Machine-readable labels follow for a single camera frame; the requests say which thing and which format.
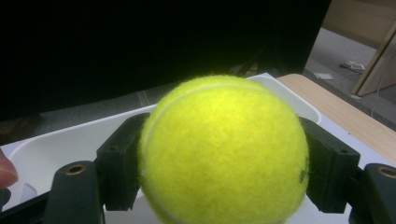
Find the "wooden table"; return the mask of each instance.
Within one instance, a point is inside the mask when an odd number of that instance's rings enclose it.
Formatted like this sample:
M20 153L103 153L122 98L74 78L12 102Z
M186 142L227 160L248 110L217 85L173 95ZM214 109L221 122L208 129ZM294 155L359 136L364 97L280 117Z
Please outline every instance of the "wooden table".
M350 134L396 164L396 132L301 75L278 80Z

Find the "small white object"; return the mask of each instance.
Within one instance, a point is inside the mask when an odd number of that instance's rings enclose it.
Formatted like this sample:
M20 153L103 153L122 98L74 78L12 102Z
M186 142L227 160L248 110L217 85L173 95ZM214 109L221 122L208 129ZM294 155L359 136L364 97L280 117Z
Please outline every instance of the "small white object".
M328 74L328 73L314 73L316 78L319 79L325 79L325 80L333 80L334 77L332 77L332 74Z
M350 98L355 100L361 100L361 97L359 97L359 95L350 95Z

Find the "tennis ball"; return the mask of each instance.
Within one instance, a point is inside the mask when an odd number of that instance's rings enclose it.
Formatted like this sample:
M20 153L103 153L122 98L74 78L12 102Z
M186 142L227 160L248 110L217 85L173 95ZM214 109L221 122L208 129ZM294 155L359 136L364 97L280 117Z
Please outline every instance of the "tennis ball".
M170 91L144 124L138 160L164 223L283 223L308 183L298 117L241 77L198 77Z

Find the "finger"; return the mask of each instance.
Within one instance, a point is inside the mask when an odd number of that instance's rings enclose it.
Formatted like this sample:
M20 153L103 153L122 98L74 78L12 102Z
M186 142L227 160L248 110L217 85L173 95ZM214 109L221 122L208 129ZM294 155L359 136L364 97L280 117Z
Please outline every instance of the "finger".
M17 181L18 174L15 166L0 148L0 189L7 188Z

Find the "tennis ball seam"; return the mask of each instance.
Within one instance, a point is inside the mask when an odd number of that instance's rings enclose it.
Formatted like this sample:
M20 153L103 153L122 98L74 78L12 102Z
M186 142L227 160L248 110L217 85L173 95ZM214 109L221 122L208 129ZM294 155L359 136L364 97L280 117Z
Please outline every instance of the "tennis ball seam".
M249 91L256 91L256 92L264 92L260 89L257 88L251 88L251 87L240 87L238 85L231 85L231 84L220 84L220 85L214 85L214 86L204 86L202 88L198 88L198 89L194 89L193 91L187 91L186 93L178 96L174 101L170 102L166 107L163 108L163 110L159 113L159 115L155 118L155 120L153 121L149 131L148 131L148 135L147 135L147 140L150 139L151 137L151 133L152 130L154 130L154 127L157 125L158 120L161 118L161 116L167 111L167 109L171 106L174 105L177 101L179 101L180 99L183 99L193 93L196 93L198 91L205 91L205 90L210 90L210 89L217 89L217 88L237 88L240 90L249 90ZM146 144L143 148L143 156L146 156L146 149L148 147L148 144Z

